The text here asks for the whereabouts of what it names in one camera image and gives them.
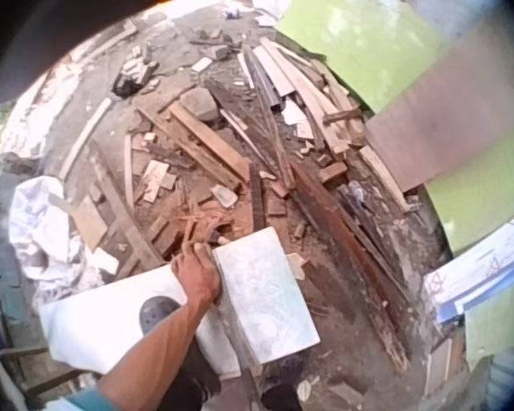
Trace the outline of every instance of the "green panel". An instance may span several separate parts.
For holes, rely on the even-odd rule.
[[[514,132],[427,191],[455,254],[495,231],[514,216]]]
[[[481,357],[514,347],[514,285],[465,313],[466,358],[473,366]]]
[[[398,0],[293,0],[277,29],[329,67],[379,112],[442,50],[435,28]]]

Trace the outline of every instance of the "dirt ground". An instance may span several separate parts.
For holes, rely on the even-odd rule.
[[[72,143],[80,130],[83,129],[87,119],[99,106],[111,89],[113,80],[122,66],[125,57],[134,45],[143,46],[147,41],[152,44],[152,59],[159,62],[158,73],[164,76],[175,73],[180,67],[189,67],[196,63],[200,57],[198,45],[191,45],[188,41],[195,37],[194,31],[203,28],[209,33],[221,28],[228,33],[234,41],[241,40],[244,44],[257,45],[258,38],[266,35],[273,39],[274,31],[270,28],[258,27],[254,17],[259,14],[242,14],[239,20],[225,20],[221,9],[201,9],[193,14],[174,21],[162,21],[162,15],[152,16],[143,21],[134,18],[139,33],[133,38],[111,48],[103,56],[91,64],[82,75],[71,101],[66,105],[63,113],[53,125],[46,144],[45,173],[56,175]],[[200,76],[200,82],[205,78],[213,78],[225,84],[244,104],[256,113],[257,102],[254,94],[247,86],[235,86],[234,81],[245,80],[236,56],[228,60],[214,63]],[[110,112],[104,117],[93,133],[93,138],[99,143],[106,156],[118,185],[123,187],[123,141],[125,134],[137,126],[139,116],[135,113],[131,99],[118,100]],[[277,113],[278,124],[283,135],[292,133],[287,130],[282,117]],[[216,122],[214,129],[228,127],[225,122]],[[236,137],[229,141],[243,155],[258,162],[254,154]],[[292,152],[302,148],[295,139],[285,141],[286,149]],[[307,158],[304,160],[309,170],[315,172],[316,165]],[[179,170],[178,173],[185,184],[189,194],[194,185],[205,177],[202,170]],[[423,392],[426,367],[425,354],[430,349],[433,339],[439,334],[431,326],[425,315],[426,310],[420,302],[421,276],[437,267],[442,259],[443,241],[438,229],[438,221],[423,193],[416,193],[422,203],[417,213],[407,215],[399,211],[380,183],[374,178],[365,166],[351,169],[357,181],[365,190],[366,202],[374,212],[374,220],[383,235],[386,246],[398,256],[402,266],[403,276],[409,286],[409,291],[415,298],[415,304],[405,310],[403,326],[399,336],[406,342],[409,352],[410,367],[404,374],[396,373],[394,367],[374,334],[365,313],[366,308],[356,290],[353,273],[341,272],[333,262],[327,245],[318,239],[312,229],[308,229],[303,243],[294,241],[291,236],[302,214],[292,202],[288,202],[287,218],[271,218],[268,223],[278,232],[286,253],[297,252],[305,259],[310,259],[319,268],[323,277],[335,277],[350,297],[350,306],[356,313],[354,322],[347,320],[343,314],[331,307],[326,296],[322,295],[314,285],[308,281],[300,281],[301,290],[306,301],[323,306],[325,313],[313,313],[313,320],[320,334],[321,343],[304,352],[294,354],[290,358],[277,361],[266,367],[263,386],[282,381],[297,386],[301,381],[313,381],[312,392],[307,402],[303,404],[305,410],[321,409],[347,409],[346,402],[336,397],[328,390],[328,383],[337,378],[345,378],[355,387],[365,390],[364,409],[372,410],[402,410],[410,404],[417,402]],[[77,204],[87,194],[87,188],[95,181],[93,169],[82,154],[75,163],[73,171],[66,184],[66,193],[73,204]],[[155,217],[167,207],[169,195],[164,193],[154,205],[148,203],[138,205],[135,216],[144,229],[148,228]],[[100,206],[100,212],[110,226],[113,215],[105,202]],[[250,228],[249,202],[247,193],[242,192],[239,202],[229,213],[234,218],[234,229],[230,233],[231,239],[248,234]],[[223,213],[223,209],[211,201],[200,210],[180,212],[176,223],[182,227],[186,223],[183,217],[196,217],[196,220],[205,220],[214,212]],[[105,250],[124,262],[129,253],[122,253],[118,243],[127,243],[122,233],[105,240]],[[24,281],[27,290],[27,300],[30,301],[31,287]],[[27,345],[43,342],[44,338],[39,330],[39,322],[35,316],[24,325],[14,327],[13,338],[15,345]],[[47,367],[39,368],[37,364],[23,364],[27,377],[38,376],[40,372],[49,372],[49,359]],[[223,394],[211,401],[210,409],[238,410],[242,409],[239,402],[243,401],[243,393],[239,382],[227,381],[224,383]]]

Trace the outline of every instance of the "fingers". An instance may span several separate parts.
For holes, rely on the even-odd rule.
[[[215,264],[213,264],[211,257],[211,248],[209,248],[209,246],[206,247],[201,242],[197,242],[194,244],[194,252],[196,257],[198,257],[200,264],[206,268],[215,268]]]

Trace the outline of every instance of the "rock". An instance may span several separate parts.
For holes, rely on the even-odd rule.
[[[202,54],[212,60],[223,60],[229,55],[228,45],[214,45],[202,51]]]
[[[180,100],[185,109],[203,122],[211,122],[219,117],[217,104],[204,87],[196,87],[185,92]]]

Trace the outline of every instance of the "broken wood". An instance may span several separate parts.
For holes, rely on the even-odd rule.
[[[402,212],[414,211],[416,207],[408,204],[405,200],[400,187],[394,180],[394,177],[392,177],[392,174],[386,168],[385,164],[381,161],[373,148],[365,146],[359,151],[359,153],[363,161],[374,172],[386,190],[390,193],[396,204],[402,209]]]
[[[388,262],[388,265],[392,268],[393,271],[399,270],[399,263],[396,258],[392,256],[391,253],[385,247],[385,243],[383,239],[380,237],[379,232],[377,231],[377,227],[375,223],[371,220],[370,217],[366,214],[363,207],[360,205],[360,202],[354,197],[354,194],[349,189],[349,186],[344,184],[338,187],[338,192],[341,194],[344,203],[350,209],[350,212],[356,216],[363,230],[366,232],[371,241],[374,242],[375,246],[381,253],[381,255]]]
[[[362,250],[354,234],[345,225],[343,210],[337,201],[317,180],[311,177],[304,167],[291,160],[291,167],[296,176],[297,192],[305,200],[305,206],[319,225],[321,235],[332,247],[334,257],[344,272],[354,273],[358,290],[367,305],[367,313],[386,353],[399,372],[408,369],[409,361],[405,349],[397,339],[391,318],[383,307],[388,300],[381,282],[381,272],[375,262]],[[396,309],[389,303],[390,309]],[[399,319],[392,312],[392,317]]]
[[[84,244],[93,253],[108,228],[89,195],[84,197],[80,205],[72,211],[71,216],[75,220],[76,228]]]
[[[335,76],[331,71],[319,60],[311,61],[313,67],[318,70],[320,74],[324,76],[329,85],[329,93],[332,98],[333,103],[339,110],[353,110],[356,107],[349,100],[348,96],[344,93],[344,88],[338,83]],[[362,139],[365,135],[365,128],[363,124],[363,120],[360,117],[355,117],[349,119],[349,131],[354,139],[359,139],[359,141],[354,141],[356,144],[363,144]]]
[[[90,119],[87,121],[86,126],[82,129],[82,132],[80,135],[76,138],[75,143],[70,147],[69,154],[63,161],[63,166],[61,167],[61,170],[59,171],[59,179],[66,181],[67,177],[69,176],[70,170],[72,169],[72,166],[74,165],[76,159],[80,155],[80,152],[84,145],[87,142],[87,139],[89,139],[90,135],[92,135],[93,130],[97,127],[99,122],[101,121],[101,118],[106,114],[108,109],[111,107],[112,100],[110,98],[105,98],[99,107],[95,110],[93,113],[93,116],[90,117]]]
[[[340,154],[348,150],[348,145],[337,137],[333,128],[330,126],[324,126],[324,111],[322,110],[319,101],[316,100],[314,92],[310,87],[308,87],[308,84],[314,87],[312,83],[310,83],[310,81],[299,70],[297,70],[295,66],[293,66],[293,64],[287,61],[278,49],[272,45],[270,40],[261,38],[260,42],[265,46],[265,50],[270,54],[280,69],[282,69],[284,74],[290,79],[291,84],[293,84],[294,88],[301,96],[302,101],[310,112],[310,115],[314,118],[318,128],[324,135],[324,139],[330,147],[330,150],[332,150],[334,154]]]
[[[153,270],[160,267],[164,264],[164,260],[142,234],[140,225],[133,219],[131,211],[122,200],[117,185],[112,178],[111,171],[103,160],[98,144],[90,140],[87,148],[93,169],[99,180],[99,185],[109,201],[112,212],[116,215],[118,224],[122,227],[126,239],[134,249],[134,253],[138,254],[145,270]]]
[[[217,178],[222,184],[232,191],[236,191],[240,185],[240,180],[234,176],[229,170],[223,167],[215,158],[208,154],[203,148],[192,142],[188,136],[188,131],[176,124],[175,122],[167,122],[161,116],[153,115],[139,108],[148,119],[153,122],[156,127],[160,128],[164,133],[170,136],[190,157],[192,157],[204,170]]]
[[[346,173],[346,171],[347,168],[345,163],[333,163],[318,172],[318,180],[320,180],[322,184],[326,184],[335,177],[339,177]]]
[[[143,195],[144,201],[153,203],[156,200],[156,197],[158,197],[160,184],[164,179],[165,173],[167,173],[169,168],[169,164],[160,163],[156,160],[150,161],[150,163],[146,167],[145,174],[143,174],[140,183],[140,185],[146,186],[146,188],[144,189],[145,193]]]
[[[192,116],[180,103],[170,107],[171,114],[207,148],[221,158],[245,182],[249,182],[249,161],[221,139],[206,124]]]
[[[272,143],[274,145],[274,149],[276,151],[276,158],[278,160],[278,167],[280,168],[280,172],[282,173],[282,178],[284,180],[284,184],[288,190],[291,190],[295,187],[295,183],[293,180],[293,173],[291,172],[290,161],[285,152],[284,142],[280,137],[280,133],[278,132],[278,125],[276,124],[276,119],[272,115],[269,107],[266,106],[265,103],[265,87],[260,81],[260,78],[256,76],[255,70],[253,66],[249,67],[249,72],[251,76],[254,78],[255,83],[255,92],[257,94],[257,99],[260,104],[261,112],[265,118],[265,129],[268,131],[267,135],[270,136]]]
[[[131,212],[134,212],[134,181],[131,159],[131,135],[126,134],[123,146],[124,192],[126,194],[126,203],[128,203]]]
[[[180,156],[176,152],[163,148],[160,144],[146,143],[145,148],[156,155],[158,160],[165,161],[168,164],[181,167],[185,170],[191,170],[195,167],[195,163],[192,159]]]
[[[357,118],[362,115],[360,109],[342,110],[337,113],[326,114],[324,116],[324,125],[328,126],[333,122],[341,122]]]
[[[270,57],[262,45],[254,48],[254,54],[257,56],[257,59],[262,64],[266,74],[271,79],[272,84],[276,87],[281,97],[285,97],[295,91],[295,88],[285,76],[284,72],[278,67],[274,60],[272,60],[272,57]]]
[[[252,231],[255,232],[266,227],[262,185],[259,169],[255,165],[251,165],[249,168],[249,189],[251,192]]]

